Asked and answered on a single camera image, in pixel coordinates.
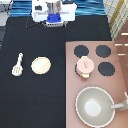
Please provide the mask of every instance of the blue panel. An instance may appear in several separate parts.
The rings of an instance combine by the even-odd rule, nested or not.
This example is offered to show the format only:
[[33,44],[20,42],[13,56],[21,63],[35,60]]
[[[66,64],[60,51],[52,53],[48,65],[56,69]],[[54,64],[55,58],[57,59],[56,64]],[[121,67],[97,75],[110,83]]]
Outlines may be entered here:
[[[76,16],[106,15],[103,0],[74,0],[78,5]],[[29,16],[32,0],[14,0],[10,16]]]

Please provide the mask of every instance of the toy stove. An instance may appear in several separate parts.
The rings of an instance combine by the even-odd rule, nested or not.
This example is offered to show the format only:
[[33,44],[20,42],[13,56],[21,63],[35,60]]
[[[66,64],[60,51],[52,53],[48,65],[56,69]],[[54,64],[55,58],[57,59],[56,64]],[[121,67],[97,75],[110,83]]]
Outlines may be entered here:
[[[108,92],[114,103],[125,99],[126,88],[115,43],[112,41],[67,42],[66,128],[90,128],[77,115],[75,103],[79,92],[92,86]],[[121,114],[116,112],[112,122],[105,127],[127,128],[127,114],[128,111]]]

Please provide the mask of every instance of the white bowl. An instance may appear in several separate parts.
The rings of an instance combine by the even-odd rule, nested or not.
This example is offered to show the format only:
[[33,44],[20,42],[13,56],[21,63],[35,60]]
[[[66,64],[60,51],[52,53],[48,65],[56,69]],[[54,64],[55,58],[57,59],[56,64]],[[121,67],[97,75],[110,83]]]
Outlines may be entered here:
[[31,65],[31,68],[36,74],[45,74],[50,70],[51,63],[50,60],[46,57],[36,58]]
[[114,118],[112,97],[99,87],[87,87],[76,98],[76,112],[79,118],[91,127],[105,127]]

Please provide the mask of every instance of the bowl rim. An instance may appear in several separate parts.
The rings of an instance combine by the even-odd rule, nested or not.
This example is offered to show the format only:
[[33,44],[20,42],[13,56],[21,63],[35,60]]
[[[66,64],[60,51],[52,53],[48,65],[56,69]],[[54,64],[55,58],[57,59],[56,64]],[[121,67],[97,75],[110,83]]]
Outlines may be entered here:
[[105,123],[105,124],[103,124],[103,125],[97,125],[97,126],[96,126],[96,125],[91,125],[91,124],[89,124],[89,123],[88,123],[87,121],[85,121],[85,120],[81,117],[81,115],[79,114],[79,111],[78,111],[78,108],[77,108],[77,102],[78,102],[79,96],[80,96],[85,90],[89,90],[89,89],[98,89],[98,90],[103,91],[104,93],[106,93],[106,94],[108,95],[108,97],[110,98],[112,104],[114,104],[114,101],[113,101],[112,97],[111,97],[110,94],[107,93],[107,91],[105,91],[104,89],[102,89],[102,88],[100,88],[100,87],[95,87],[95,86],[86,87],[86,88],[82,89],[82,90],[78,93],[78,95],[77,95],[77,97],[76,97],[75,108],[76,108],[77,115],[78,115],[79,118],[80,118],[85,124],[87,124],[88,126],[91,126],[91,127],[94,127],[94,128],[97,128],[97,127],[98,127],[98,128],[100,128],[100,127],[105,127],[105,126],[107,126],[108,124],[110,124],[110,123],[112,122],[113,118],[115,117],[115,109],[113,109],[113,113],[112,113],[111,119],[110,119],[107,123]]

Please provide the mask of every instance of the spoon handle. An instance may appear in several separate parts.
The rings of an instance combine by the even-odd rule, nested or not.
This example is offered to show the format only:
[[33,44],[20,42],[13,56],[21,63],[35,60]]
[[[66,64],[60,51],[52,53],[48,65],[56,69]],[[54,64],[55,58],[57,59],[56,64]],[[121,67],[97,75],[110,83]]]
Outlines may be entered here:
[[20,54],[19,54],[19,57],[18,57],[18,61],[17,61],[17,65],[19,65],[19,66],[21,65],[22,57],[23,57],[23,54],[20,53]]

